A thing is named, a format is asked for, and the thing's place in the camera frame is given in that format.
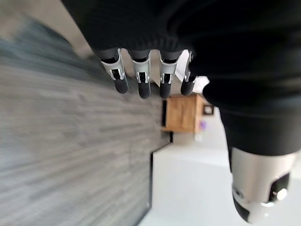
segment robotic finger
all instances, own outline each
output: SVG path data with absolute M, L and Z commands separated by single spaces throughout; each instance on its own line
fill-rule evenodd
M 171 91 L 171 83 L 174 77 L 175 69 L 179 56 L 182 51 L 166 52 L 159 51 L 160 53 L 160 96 L 168 98 Z
M 101 50 L 96 54 L 100 57 L 101 63 L 105 67 L 106 72 L 114 80 L 116 90 L 122 94 L 126 93 L 128 90 L 128 83 L 120 49 Z
M 143 99 L 151 95 L 150 87 L 150 50 L 128 50 L 138 82 L 139 96 Z
M 183 78 L 182 85 L 181 85 L 181 93 L 184 96 L 188 96 L 192 93 L 194 84 L 198 78 L 198 76 L 196 76 L 195 74 L 191 74 L 191 71 L 188 68 L 189 63 L 191 62 L 191 58 L 192 58 L 192 52 L 189 52 L 189 57 L 185 68 L 185 76 Z

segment white wall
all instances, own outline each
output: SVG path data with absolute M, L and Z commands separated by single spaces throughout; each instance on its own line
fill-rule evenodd
M 227 150 L 226 134 L 219 109 L 215 107 L 214 115 L 204 115 L 202 121 L 206 122 L 206 128 L 201 132 L 202 142 L 200 147 Z
M 231 195 L 227 152 L 171 145 L 154 154 L 153 204 L 142 226 L 247 226 L 237 214 Z M 258 226 L 297 226 L 301 222 L 301 180 L 293 179 L 288 197 Z

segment wooden cabinet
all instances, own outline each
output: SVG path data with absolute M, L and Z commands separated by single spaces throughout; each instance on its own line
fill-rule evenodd
M 192 94 L 188 97 L 172 96 L 166 100 L 164 131 L 199 132 L 203 112 L 203 98 Z

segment gray wooden floor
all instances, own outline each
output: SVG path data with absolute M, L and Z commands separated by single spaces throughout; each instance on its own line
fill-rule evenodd
M 94 60 L 32 23 L 0 40 L 0 226 L 132 226 L 147 210 L 161 99 L 115 91 Z

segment gray floor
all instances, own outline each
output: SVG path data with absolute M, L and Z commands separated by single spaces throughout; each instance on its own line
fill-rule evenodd
M 114 90 L 33 23 L 0 40 L 0 226 L 132 226 L 147 210 L 161 99 Z

